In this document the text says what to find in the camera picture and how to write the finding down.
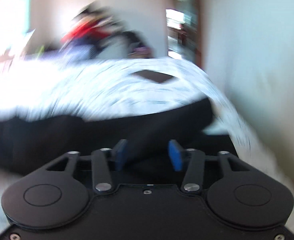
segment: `black cloth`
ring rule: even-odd
[[[167,153],[169,140],[207,155],[221,150],[236,154],[228,135],[209,136],[202,130],[213,120],[205,98],[174,110],[143,116],[84,122],[79,117],[57,116],[26,122],[13,118],[0,122],[0,166],[26,175],[68,151],[90,155],[128,140],[128,163],[120,180],[168,183],[181,180]]]

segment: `wall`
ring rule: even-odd
[[[39,28],[35,43],[59,39],[70,26],[70,20],[95,0],[33,0],[34,25]],[[110,7],[124,21],[126,29],[140,31],[155,50],[156,57],[167,55],[165,0],[98,0]]]
[[[294,0],[202,0],[204,68],[294,181]]]

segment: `white bed sheet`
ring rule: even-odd
[[[129,75],[143,69],[177,79],[160,85]],[[205,95],[211,98],[217,116],[206,133],[228,132],[240,159],[280,181],[294,195],[294,185],[279,169],[272,152],[260,143],[207,75],[188,61],[108,60],[68,66],[23,62],[9,71],[0,68],[0,120],[16,114],[29,121],[58,114],[85,120],[150,114],[192,103]],[[19,176],[0,168],[0,198],[17,179]],[[0,205],[0,232],[7,226]],[[294,210],[286,226],[294,233]]]

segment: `mattress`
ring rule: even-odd
[[[175,78],[158,84],[132,75],[140,70]],[[163,58],[94,60],[75,65],[29,61],[10,69],[0,66],[0,121],[14,116],[33,121],[60,114],[87,121],[135,116],[178,108],[205,96],[211,99],[216,115],[205,133],[229,133],[240,159],[283,183],[294,195],[294,185],[277,166],[273,153],[191,62]],[[0,198],[17,179],[18,175],[0,168]],[[7,226],[0,204],[0,233]],[[294,210],[286,226],[294,233]]]

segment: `white wall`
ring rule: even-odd
[[[34,0],[33,22],[41,33],[37,40],[61,38],[70,26],[70,20],[93,1],[95,0]],[[147,43],[154,48],[156,57],[167,55],[165,0],[98,1],[101,6],[110,7],[114,15],[125,22],[128,30],[142,32]]]
[[[294,181],[294,0],[202,0],[204,67]]]

